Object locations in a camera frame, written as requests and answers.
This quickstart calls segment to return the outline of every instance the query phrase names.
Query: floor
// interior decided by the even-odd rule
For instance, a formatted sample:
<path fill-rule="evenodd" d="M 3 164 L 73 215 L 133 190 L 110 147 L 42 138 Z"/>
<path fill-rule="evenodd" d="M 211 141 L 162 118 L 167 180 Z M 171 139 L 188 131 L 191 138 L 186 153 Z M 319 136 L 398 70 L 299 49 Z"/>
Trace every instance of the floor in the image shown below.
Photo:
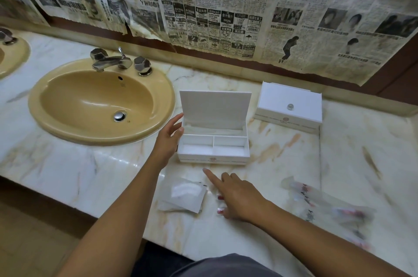
<path fill-rule="evenodd" d="M 95 219 L 0 178 L 2 277 L 49 277 Z"/>

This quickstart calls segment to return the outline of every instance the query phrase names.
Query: yellow sink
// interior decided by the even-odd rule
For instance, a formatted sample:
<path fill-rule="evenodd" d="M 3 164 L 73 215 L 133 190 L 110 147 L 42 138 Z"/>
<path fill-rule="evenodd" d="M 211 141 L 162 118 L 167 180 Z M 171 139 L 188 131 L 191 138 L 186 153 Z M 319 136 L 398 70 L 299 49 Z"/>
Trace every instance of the yellow sink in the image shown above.
<path fill-rule="evenodd" d="M 28 60 L 29 54 L 29 44 L 22 38 L 18 38 L 18 41 L 10 46 L 0 44 L 0 79 Z"/>
<path fill-rule="evenodd" d="M 175 105 L 173 86 L 157 69 L 141 77 L 131 66 L 96 72 L 93 61 L 64 64 L 41 78 L 29 110 L 47 132 L 86 145 L 117 145 L 159 129 Z"/>

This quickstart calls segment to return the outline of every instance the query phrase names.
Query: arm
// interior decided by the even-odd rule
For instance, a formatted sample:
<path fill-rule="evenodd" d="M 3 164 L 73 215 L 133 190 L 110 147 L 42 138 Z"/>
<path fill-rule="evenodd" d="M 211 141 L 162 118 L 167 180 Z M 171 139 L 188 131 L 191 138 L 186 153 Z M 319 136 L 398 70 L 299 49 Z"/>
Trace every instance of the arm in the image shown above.
<path fill-rule="evenodd" d="M 306 222 L 264 199 L 236 174 L 203 170 L 224 197 L 225 218 L 254 224 L 282 244 L 318 277 L 407 277 L 408 274 L 354 244 Z"/>
<path fill-rule="evenodd" d="M 157 185 L 184 128 L 172 118 L 159 132 L 151 155 L 128 187 L 81 239 L 58 277 L 131 274 Z"/>

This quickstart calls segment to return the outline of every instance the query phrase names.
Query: closed box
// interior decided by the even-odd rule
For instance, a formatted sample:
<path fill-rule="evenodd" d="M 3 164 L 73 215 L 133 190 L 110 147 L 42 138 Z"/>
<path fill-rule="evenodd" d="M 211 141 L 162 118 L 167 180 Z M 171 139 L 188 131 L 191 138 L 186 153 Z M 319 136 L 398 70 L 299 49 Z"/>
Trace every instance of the closed box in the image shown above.
<path fill-rule="evenodd" d="M 318 133 L 322 124 L 322 94 L 263 82 L 254 118 Z"/>
<path fill-rule="evenodd" d="M 246 164 L 249 145 L 246 117 L 251 92 L 180 91 L 184 134 L 181 162 Z"/>

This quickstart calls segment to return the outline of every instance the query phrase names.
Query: stained newspaper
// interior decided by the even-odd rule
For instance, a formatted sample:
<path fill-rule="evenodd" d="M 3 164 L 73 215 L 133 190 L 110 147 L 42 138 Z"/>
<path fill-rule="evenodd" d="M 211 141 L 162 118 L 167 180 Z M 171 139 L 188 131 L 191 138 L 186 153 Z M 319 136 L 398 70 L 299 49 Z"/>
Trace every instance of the stained newspaper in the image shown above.
<path fill-rule="evenodd" d="M 359 85 L 418 27 L 418 0 L 37 2 L 49 15 Z"/>
<path fill-rule="evenodd" d="M 0 16 L 49 26 L 31 0 L 0 0 Z"/>

